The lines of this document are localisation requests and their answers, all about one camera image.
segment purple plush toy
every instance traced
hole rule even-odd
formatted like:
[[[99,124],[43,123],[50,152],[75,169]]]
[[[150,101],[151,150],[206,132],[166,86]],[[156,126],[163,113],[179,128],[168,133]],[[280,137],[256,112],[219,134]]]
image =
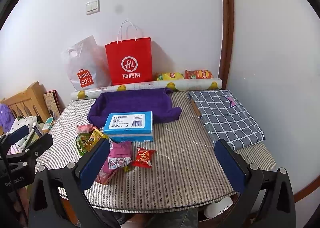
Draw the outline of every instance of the purple plush toy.
[[[5,104],[0,104],[0,126],[2,126],[4,133],[8,132],[11,129],[11,126],[15,118]]]

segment white light switch panel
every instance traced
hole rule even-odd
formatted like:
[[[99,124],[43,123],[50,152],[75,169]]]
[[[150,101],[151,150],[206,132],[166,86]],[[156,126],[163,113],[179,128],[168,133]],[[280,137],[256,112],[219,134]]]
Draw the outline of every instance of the white light switch panel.
[[[99,0],[90,1],[85,4],[85,12],[87,15],[97,13],[100,11],[100,2]]]

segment blue tissue package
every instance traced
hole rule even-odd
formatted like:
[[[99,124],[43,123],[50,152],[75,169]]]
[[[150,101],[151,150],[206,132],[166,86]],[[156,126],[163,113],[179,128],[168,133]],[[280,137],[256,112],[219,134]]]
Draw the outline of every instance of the blue tissue package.
[[[103,133],[114,142],[153,141],[152,111],[110,113]]]

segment white wall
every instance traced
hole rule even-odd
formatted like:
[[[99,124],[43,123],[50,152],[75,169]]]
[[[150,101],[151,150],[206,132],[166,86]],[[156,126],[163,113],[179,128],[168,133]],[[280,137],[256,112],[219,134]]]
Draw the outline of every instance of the white wall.
[[[293,192],[320,174],[320,20],[307,0],[235,0],[228,88],[265,132]],[[320,203],[320,193],[313,202]],[[314,211],[297,208],[297,227]]]
[[[116,40],[127,18],[154,41],[154,72],[209,69],[217,76],[222,0],[100,0],[101,11],[87,16],[88,1],[18,2],[0,31],[0,98],[39,81],[68,103],[73,86],[60,53],[92,34],[100,46]]]

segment barcode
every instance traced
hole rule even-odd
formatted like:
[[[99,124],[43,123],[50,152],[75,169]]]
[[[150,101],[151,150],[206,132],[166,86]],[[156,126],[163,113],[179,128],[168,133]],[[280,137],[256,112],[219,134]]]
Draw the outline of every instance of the barcode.
[[[110,143],[110,149],[113,150],[113,144],[111,139],[109,139],[109,143]]]
[[[142,126],[142,120],[134,120],[132,121],[132,127],[141,127]]]

